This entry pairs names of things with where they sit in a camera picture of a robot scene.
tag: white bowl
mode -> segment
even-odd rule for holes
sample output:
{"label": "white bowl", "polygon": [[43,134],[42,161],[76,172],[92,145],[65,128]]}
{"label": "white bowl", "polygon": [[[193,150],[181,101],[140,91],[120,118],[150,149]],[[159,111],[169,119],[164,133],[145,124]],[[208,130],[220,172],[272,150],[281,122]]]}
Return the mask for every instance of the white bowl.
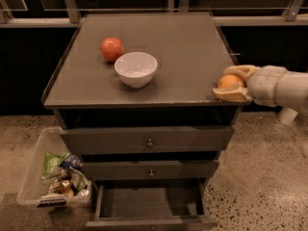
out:
{"label": "white bowl", "polygon": [[127,53],[115,61],[115,72],[121,81],[136,89],[149,83],[156,69],[156,59],[143,52]]}

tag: drawer knob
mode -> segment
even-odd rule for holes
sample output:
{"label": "drawer knob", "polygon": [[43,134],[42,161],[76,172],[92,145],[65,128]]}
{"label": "drawer knob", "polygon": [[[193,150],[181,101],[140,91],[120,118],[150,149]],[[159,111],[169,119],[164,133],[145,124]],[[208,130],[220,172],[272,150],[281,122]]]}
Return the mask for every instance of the drawer knob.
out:
{"label": "drawer knob", "polygon": [[146,143],[147,148],[153,148],[154,147],[154,141],[152,139],[148,139]]}
{"label": "drawer knob", "polygon": [[150,169],[150,170],[149,170],[148,176],[149,176],[149,177],[155,176],[153,169]]}

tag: closed drawer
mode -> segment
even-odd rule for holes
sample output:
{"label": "closed drawer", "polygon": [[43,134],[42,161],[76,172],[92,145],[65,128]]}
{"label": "closed drawer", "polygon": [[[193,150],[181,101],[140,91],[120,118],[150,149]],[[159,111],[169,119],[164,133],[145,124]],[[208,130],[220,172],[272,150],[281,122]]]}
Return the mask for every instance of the closed drawer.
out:
{"label": "closed drawer", "polygon": [[96,180],[210,178],[218,168],[217,161],[149,161],[82,163],[87,177]]}
{"label": "closed drawer", "polygon": [[101,182],[90,230],[209,230],[199,179]]}
{"label": "closed drawer", "polygon": [[63,130],[61,136],[76,155],[188,151],[220,151],[229,143],[233,128],[137,127]]}

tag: terrazzo floor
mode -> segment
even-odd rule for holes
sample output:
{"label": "terrazzo floor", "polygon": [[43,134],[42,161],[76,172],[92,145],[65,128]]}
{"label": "terrazzo floor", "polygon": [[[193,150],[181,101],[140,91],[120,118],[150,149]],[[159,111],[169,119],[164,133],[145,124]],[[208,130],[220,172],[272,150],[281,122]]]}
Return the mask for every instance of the terrazzo floor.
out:
{"label": "terrazzo floor", "polygon": [[[57,125],[51,115],[0,116],[0,230],[86,229],[90,211],[14,203],[40,131]],[[205,190],[212,230],[308,230],[308,118],[286,126],[274,112],[241,113],[235,129]]]}

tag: transparent plastic container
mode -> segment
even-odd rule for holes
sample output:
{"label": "transparent plastic container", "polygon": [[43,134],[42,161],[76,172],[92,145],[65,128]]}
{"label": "transparent plastic container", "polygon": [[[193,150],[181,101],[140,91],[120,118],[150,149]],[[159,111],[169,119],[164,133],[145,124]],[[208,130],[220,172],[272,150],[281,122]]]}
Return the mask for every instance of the transparent plastic container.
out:
{"label": "transparent plastic container", "polygon": [[46,151],[55,155],[61,155],[68,149],[60,137],[60,127],[48,127],[41,131],[38,142],[34,148],[33,156],[30,161],[28,170],[21,184],[21,188],[17,195],[17,203],[19,205],[38,207],[40,206],[67,206],[67,207],[90,207],[92,205],[92,186],[91,181],[87,185],[89,193],[85,196],[63,196],[51,200],[46,204],[43,196],[48,194],[49,185],[43,183],[41,179],[43,171],[43,158]]}

